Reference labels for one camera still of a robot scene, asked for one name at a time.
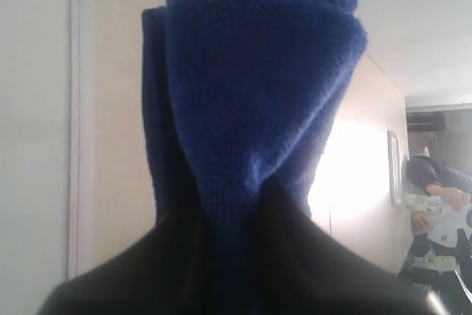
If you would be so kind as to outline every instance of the hand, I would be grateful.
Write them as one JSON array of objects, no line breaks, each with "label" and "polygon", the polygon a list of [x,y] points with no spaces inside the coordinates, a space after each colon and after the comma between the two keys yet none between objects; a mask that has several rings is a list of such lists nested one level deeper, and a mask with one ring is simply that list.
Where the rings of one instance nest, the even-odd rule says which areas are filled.
[{"label": "hand", "polygon": [[431,224],[426,219],[424,212],[412,213],[412,230],[414,235],[426,234],[431,229]]},{"label": "hand", "polygon": [[441,196],[446,204],[456,211],[460,211],[471,202],[471,195],[453,187],[442,188]]}]

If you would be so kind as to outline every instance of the beige wall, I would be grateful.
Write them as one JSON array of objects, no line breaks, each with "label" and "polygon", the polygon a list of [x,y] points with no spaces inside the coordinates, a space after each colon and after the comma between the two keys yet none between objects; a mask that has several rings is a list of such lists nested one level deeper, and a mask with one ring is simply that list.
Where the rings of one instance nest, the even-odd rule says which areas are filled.
[{"label": "beige wall", "polygon": [[93,266],[154,222],[141,118],[141,12],[165,0],[94,1]]},{"label": "beige wall", "polygon": [[406,158],[403,95],[364,56],[337,114],[310,205],[314,221],[337,241],[396,272],[412,234],[409,214],[389,199],[387,129],[398,135]]}]

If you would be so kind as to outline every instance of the ceiling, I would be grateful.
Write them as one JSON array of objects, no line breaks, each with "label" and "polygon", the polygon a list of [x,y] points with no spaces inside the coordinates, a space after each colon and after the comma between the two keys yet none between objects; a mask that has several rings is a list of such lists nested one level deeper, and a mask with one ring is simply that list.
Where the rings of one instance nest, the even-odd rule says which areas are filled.
[{"label": "ceiling", "polygon": [[359,0],[358,16],[407,106],[472,103],[472,0]]}]

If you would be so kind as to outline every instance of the door frame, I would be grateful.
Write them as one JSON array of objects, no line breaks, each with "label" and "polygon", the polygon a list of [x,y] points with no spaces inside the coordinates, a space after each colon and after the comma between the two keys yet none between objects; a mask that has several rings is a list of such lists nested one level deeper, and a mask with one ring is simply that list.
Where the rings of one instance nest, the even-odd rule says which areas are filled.
[{"label": "door frame", "polygon": [[70,0],[69,279],[91,268],[94,169],[92,0]]}]

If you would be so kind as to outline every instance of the knit fabric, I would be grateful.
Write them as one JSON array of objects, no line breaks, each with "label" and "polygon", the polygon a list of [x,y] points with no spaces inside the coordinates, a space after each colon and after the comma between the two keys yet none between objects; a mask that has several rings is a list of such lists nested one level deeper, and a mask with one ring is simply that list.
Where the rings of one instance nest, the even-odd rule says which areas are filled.
[{"label": "knit fabric", "polygon": [[316,165],[367,42],[356,4],[167,0],[143,12],[142,109],[158,218],[198,190],[217,314],[257,309],[252,223],[262,183],[276,175],[309,213]]}]

